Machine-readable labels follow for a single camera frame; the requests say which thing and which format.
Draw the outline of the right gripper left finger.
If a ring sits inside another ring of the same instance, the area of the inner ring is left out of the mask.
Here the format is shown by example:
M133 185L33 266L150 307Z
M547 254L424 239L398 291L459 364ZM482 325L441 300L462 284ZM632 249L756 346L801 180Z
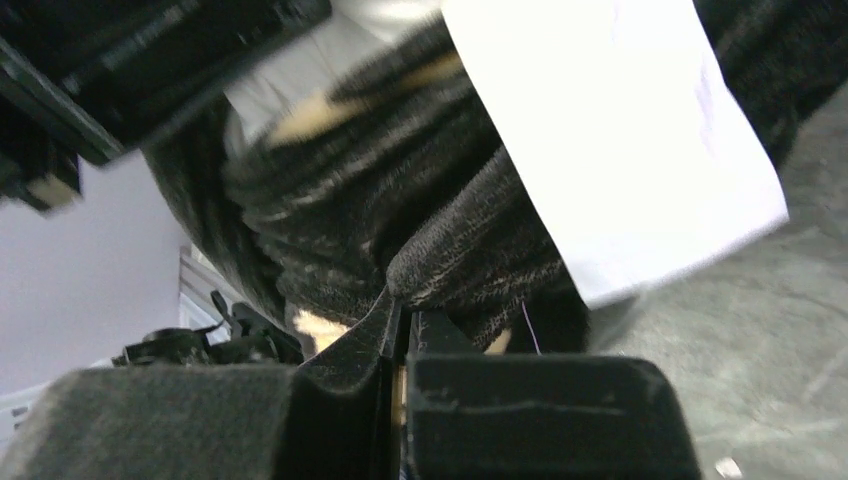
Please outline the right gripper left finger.
M1 462L5 479L394 479L401 307L381 294L335 343L282 364L71 372Z

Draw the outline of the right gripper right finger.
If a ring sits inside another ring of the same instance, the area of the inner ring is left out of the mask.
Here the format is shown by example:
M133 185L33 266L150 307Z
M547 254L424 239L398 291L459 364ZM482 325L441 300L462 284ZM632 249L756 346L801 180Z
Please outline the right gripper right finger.
M698 479L673 386L652 362L486 355L441 312L411 320L405 464L414 479Z

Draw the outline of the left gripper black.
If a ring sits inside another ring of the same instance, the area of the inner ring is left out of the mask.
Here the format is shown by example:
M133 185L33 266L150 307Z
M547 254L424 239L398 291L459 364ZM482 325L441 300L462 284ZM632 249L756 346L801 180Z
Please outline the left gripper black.
M171 135L327 1L5 1L1 196L48 212L103 167Z

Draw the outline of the black pillowcase with beige flowers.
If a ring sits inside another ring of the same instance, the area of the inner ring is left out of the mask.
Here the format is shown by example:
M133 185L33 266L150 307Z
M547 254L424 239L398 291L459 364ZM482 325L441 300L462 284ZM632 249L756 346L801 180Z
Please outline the black pillowcase with beige flowers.
M381 294L481 349L783 224L847 80L843 1L341 1L145 160L191 241L322 350Z

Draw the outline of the white pillow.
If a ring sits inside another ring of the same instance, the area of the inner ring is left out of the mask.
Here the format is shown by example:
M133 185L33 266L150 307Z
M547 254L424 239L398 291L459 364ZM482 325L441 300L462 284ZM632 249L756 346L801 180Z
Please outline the white pillow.
M562 282L604 306L785 224L775 169L690 1L339 1L232 98L228 194L329 315Z

